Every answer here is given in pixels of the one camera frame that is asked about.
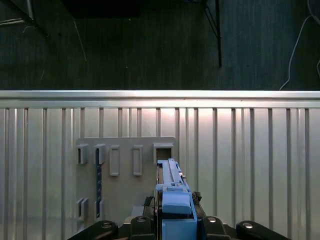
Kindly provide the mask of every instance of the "vertical metal rib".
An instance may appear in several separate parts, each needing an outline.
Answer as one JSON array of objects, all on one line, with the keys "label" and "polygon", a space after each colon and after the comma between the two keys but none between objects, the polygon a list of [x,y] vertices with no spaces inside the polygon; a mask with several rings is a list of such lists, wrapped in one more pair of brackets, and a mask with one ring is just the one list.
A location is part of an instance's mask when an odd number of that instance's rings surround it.
[{"label": "vertical metal rib", "polygon": [[212,169],[212,177],[213,177],[213,214],[218,214],[218,113],[217,109],[212,110],[212,148],[213,148],[213,169]]},{"label": "vertical metal rib", "polygon": [[9,109],[4,110],[4,206],[3,237],[8,239],[9,218]]},{"label": "vertical metal rib", "polygon": [[47,221],[47,109],[42,117],[42,239],[46,239]]},{"label": "vertical metal rib", "polygon": [[155,110],[155,136],[161,136],[161,110],[157,108]]},{"label": "vertical metal rib", "polygon": [[231,163],[232,163],[232,206],[231,206],[231,212],[232,212],[232,226],[236,225],[236,110],[233,108],[231,109]]},{"label": "vertical metal rib", "polygon": [[311,239],[311,210],[310,210],[310,122],[309,109],[305,110],[305,227],[306,240]]},{"label": "vertical metal rib", "polygon": [[142,110],[141,110],[141,108],[138,108],[136,111],[137,111],[137,113],[136,113],[136,117],[137,117],[137,120],[136,120],[137,136],[141,137],[141,134],[142,134]]},{"label": "vertical metal rib", "polygon": [[80,110],[80,138],[85,137],[85,109]]},{"label": "vertical metal rib", "polygon": [[195,191],[199,190],[199,112],[198,109],[194,109],[194,156],[195,156]]},{"label": "vertical metal rib", "polygon": [[287,237],[292,238],[292,172],[291,172],[291,114],[286,110],[286,172],[287,172]]},{"label": "vertical metal rib", "polygon": [[19,216],[18,216],[18,211],[17,211],[17,206],[18,206],[18,201],[20,200],[18,195],[21,193],[20,189],[18,189],[19,183],[21,183],[21,164],[18,163],[17,159],[17,153],[19,151],[18,149],[18,110],[16,108],[10,109],[9,110],[9,171],[12,173],[12,178],[10,181],[13,181],[13,184],[9,187],[12,188],[12,197],[13,201],[11,203],[12,206],[12,227],[8,231],[8,234],[11,235],[12,239],[17,238],[17,224],[18,221],[20,222]]},{"label": "vertical metal rib", "polygon": [[268,132],[269,132],[269,228],[274,228],[274,160],[273,160],[273,114],[272,109],[268,109]]},{"label": "vertical metal rib", "polygon": [[118,138],[121,138],[123,136],[122,132],[123,132],[123,124],[122,124],[122,120],[123,120],[123,110],[122,108],[118,109]]},{"label": "vertical metal rib", "polygon": [[99,138],[104,136],[104,109],[99,108]]},{"label": "vertical metal rib", "polygon": [[245,169],[246,169],[246,144],[245,144],[245,136],[246,136],[246,128],[245,128],[245,110],[242,108],[241,109],[241,132],[242,132],[242,142],[241,142],[241,150],[242,150],[242,156],[241,156],[241,162],[240,162],[240,168],[241,168],[241,172],[243,174],[243,183],[242,183],[242,188],[241,188],[241,192],[243,193],[242,194],[242,211],[241,211],[241,218],[242,219],[245,219],[245,193],[246,193],[246,179],[245,179],[245,175],[246,175],[246,172],[245,172]]},{"label": "vertical metal rib", "polygon": [[66,189],[66,109],[62,109],[61,113],[61,239],[65,238],[65,189]]},{"label": "vertical metal rib", "polygon": [[298,109],[298,239],[306,240],[306,112]]},{"label": "vertical metal rib", "polygon": [[129,108],[129,136],[132,137],[132,108]]},{"label": "vertical metal rib", "polygon": [[186,158],[185,158],[185,175],[189,176],[189,172],[188,172],[188,166],[190,164],[190,155],[189,155],[189,110],[188,108],[185,109],[185,144],[186,144]]},{"label": "vertical metal rib", "polygon": [[[69,141],[69,143],[68,143],[68,148],[69,149],[73,149],[73,146],[75,145],[75,141],[76,141],[76,139],[75,139],[75,133],[77,133],[78,132],[78,124],[76,124],[76,121],[75,121],[75,119],[76,119],[76,111],[75,111],[75,109],[74,108],[72,108],[71,110],[70,110],[70,117],[68,118],[68,122],[67,122],[67,120],[65,120],[65,133],[66,133],[66,135],[65,135],[65,139],[67,140],[67,141]],[[71,157],[72,158],[72,156],[74,156],[75,154],[75,152],[74,151],[72,151],[71,150],[71,153],[70,153],[70,151],[68,150],[68,148],[66,149],[66,155],[68,155],[68,157]],[[73,167],[68,167],[67,168],[67,166],[69,165],[69,161],[74,161],[73,159],[66,159],[66,162],[65,162],[65,167],[66,167],[66,169],[69,169],[69,172],[68,172],[68,174],[70,174],[71,175],[71,185],[72,186],[75,186],[76,185],[76,169],[75,168],[73,168]],[[65,182],[68,182],[68,177],[70,176],[70,175],[65,175]],[[71,196],[72,196],[72,199],[76,199],[77,198],[77,190],[76,190],[76,188],[75,187],[72,187],[71,188],[72,190],[72,194],[71,194]],[[76,225],[77,225],[77,220],[76,220],[76,214],[75,214],[75,208],[74,207],[71,207],[71,215],[70,215],[70,212],[68,213],[68,220],[69,220],[69,218],[71,218],[72,220],[71,220],[71,224],[68,224],[68,226],[71,226],[71,229],[65,229],[65,233],[66,233],[66,235],[68,234],[68,236],[70,236],[70,233],[74,233],[74,231],[75,231],[75,228],[76,228]]]},{"label": "vertical metal rib", "polygon": [[174,136],[175,136],[175,139],[176,139],[176,142],[177,142],[177,146],[176,146],[176,157],[177,157],[177,160],[180,161],[180,158],[179,158],[179,149],[180,149],[180,113],[179,113],[179,108],[175,108],[174,110]]},{"label": "vertical metal rib", "polygon": [[24,126],[23,126],[23,239],[27,239],[28,233],[28,121],[29,109],[24,109]]},{"label": "vertical metal rib", "polygon": [[254,116],[254,110],[250,109],[250,218],[252,221],[255,220],[255,116]]}]

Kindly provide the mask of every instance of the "screw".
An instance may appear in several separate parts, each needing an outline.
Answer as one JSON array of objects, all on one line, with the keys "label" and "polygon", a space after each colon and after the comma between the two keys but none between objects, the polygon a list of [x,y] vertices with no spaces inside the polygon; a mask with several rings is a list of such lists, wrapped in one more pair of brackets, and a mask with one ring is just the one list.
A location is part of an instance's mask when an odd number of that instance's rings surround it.
[{"label": "screw", "polygon": [[210,223],[215,223],[217,220],[214,217],[208,217]]},{"label": "screw", "polygon": [[243,226],[246,228],[246,229],[252,229],[254,226],[252,226],[250,223],[247,223],[247,222],[245,222],[244,224],[243,224]]},{"label": "screw", "polygon": [[146,221],[146,219],[143,217],[143,216],[139,216],[137,219],[136,219],[137,222],[139,223],[143,223]]},{"label": "screw", "polygon": [[109,228],[111,228],[111,224],[108,223],[108,222],[105,222],[104,224],[102,224],[101,227],[102,227],[103,229],[109,229]]}]

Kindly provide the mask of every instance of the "aluminum panel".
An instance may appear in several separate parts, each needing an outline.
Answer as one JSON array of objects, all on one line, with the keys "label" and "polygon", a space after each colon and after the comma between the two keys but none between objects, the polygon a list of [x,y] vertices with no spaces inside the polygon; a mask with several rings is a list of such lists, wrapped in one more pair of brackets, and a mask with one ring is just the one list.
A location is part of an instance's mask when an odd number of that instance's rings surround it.
[{"label": "aluminum panel", "polygon": [[320,92],[0,91],[0,239],[66,239],[80,137],[175,137],[207,214],[317,240]]},{"label": "aluminum panel", "polygon": [[[132,206],[143,205],[146,196],[153,194],[155,183],[154,176],[157,168],[154,164],[154,145],[171,146],[174,159],[177,159],[177,141],[174,137],[116,137],[99,138],[88,137],[76,141],[77,146],[86,145],[86,164],[78,165],[76,168],[76,199],[88,199],[87,210],[83,212],[87,216],[84,218],[81,214],[79,222],[88,227],[96,219],[96,207],[94,202],[96,196],[96,164],[94,161],[95,146],[103,145],[101,160],[104,164],[101,166],[101,194],[104,204],[101,206],[100,216],[105,216],[111,221],[122,224],[123,221],[132,212]],[[138,149],[140,159],[137,163],[141,169],[134,174],[134,154],[133,150]]]}]

